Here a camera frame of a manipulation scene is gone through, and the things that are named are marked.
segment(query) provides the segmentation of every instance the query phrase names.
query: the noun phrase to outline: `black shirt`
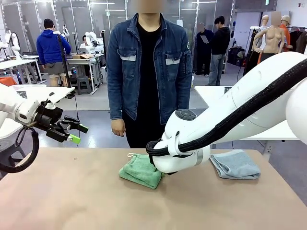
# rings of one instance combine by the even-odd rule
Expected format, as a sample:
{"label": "black shirt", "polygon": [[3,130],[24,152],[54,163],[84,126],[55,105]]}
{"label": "black shirt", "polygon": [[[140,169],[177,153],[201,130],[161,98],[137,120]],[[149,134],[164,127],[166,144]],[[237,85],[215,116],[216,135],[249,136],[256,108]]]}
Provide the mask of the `black shirt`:
{"label": "black shirt", "polygon": [[137,28],[142,46],[141,80],[136,122],[160,124],[160,106],[157,76],[154,66],[154,48],[160,37],[161,27],[153,32],[144,30],[139,23]]}
{"label": "black shirt", "polygon": [[210,41],[212,54],[225,54],[230,41],[230,31],[228,27],[222,27],[215,32],[214,37]]}

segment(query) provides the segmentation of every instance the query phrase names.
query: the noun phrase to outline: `gray floor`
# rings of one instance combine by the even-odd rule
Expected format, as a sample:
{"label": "gray floor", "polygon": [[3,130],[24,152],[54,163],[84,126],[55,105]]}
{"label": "gray floor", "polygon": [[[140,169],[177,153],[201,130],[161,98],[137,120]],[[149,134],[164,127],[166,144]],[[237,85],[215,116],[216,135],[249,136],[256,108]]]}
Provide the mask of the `gray floor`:
{"label": "gray floor", "polygon": [[[236,83],[239,68],[236,66],[227,66],[227,73],[222,76],[222,85],[233,85]],[[205,85],[208,78],[196,76],[194,85]],[[204,111],[205,105],[195,90],[191,91],[190,107],[196,114]],[[106,87],[101,87],[93,96],[78,95],[77,105],[79,109],[79,118],[81,122],[90,128],[87,134],[81,133],[81,143],[79,147],[84,148],[128,148],[126,138],[120,138],[113,135],[110,128],[110,119],[107,102]],[[60,102],[65,108],[65,115],[76,117],[75,101],[63,100]],[[39,131],[40,147],[76,147],[76,144],[66,142],[59,144],[58,142],[46,137],[43,131]],[[79,135],[76,131],[71,131],[74,135]],[[16,134],[7,138],[13,141]],[[218,144],[218,149],[254,149],[262,151],[263,147],[257,141],[234,141]],[[22,144],[24,151],[30,152],[32,149],[31,135],[25,136]],[[273,147],[273,154],[270,164],[277,172],[288,182],[292,189],[298,194],[302,201],[307,205],[307,146],[301,141],[276,141]]]}

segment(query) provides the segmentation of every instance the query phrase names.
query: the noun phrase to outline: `black hair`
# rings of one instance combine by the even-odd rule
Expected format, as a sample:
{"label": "black hair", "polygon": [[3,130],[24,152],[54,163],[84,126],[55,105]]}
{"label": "black hair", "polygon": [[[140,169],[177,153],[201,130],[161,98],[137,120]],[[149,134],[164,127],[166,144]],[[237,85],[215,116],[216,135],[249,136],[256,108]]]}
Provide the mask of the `black hair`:
{"label": "black hair", "polygon": [[53,21],[49,18],[46,18],[44,20],[44,27],[45,27],[45,29],[52,29],[54,27]]}
{"label": "black hair", "polygon": [[225,24],[225,18],[223,16],[218,17],[217,19],[215,19],[214,21],[214,25],[221,23],[222,25]]}

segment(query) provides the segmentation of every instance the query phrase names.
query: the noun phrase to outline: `cardboard box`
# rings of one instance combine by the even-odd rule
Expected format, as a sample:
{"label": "cardboard box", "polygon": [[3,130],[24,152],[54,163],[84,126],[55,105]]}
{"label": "cardboard box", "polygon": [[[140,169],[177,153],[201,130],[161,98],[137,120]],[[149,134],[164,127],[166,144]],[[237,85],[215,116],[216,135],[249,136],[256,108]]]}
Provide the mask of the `cardboard box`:
{"label": "cardboard box", "polygon": [[94,54],[74,54],[72,55],[72,59],[89,59],[93,57],[94,57]]}

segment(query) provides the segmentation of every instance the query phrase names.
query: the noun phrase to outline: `blue denim jacket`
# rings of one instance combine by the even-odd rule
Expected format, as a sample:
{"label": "blue denim jacket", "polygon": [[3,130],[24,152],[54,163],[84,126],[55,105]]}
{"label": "blue denim jacket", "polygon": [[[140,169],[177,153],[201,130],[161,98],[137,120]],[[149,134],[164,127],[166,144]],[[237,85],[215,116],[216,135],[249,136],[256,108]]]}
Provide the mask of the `blue denim jacket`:
{"label": "blue denim jacket", "polygon": [[[111,119],[125,111],[136,119],[142,47],[137,29],[139,15],[117,24],[110,35],[106,66]],[[192,78],[191,51],[184,28],[161,15],[161,36],[154,49],[160,122],[177,109],[189,108]]]}

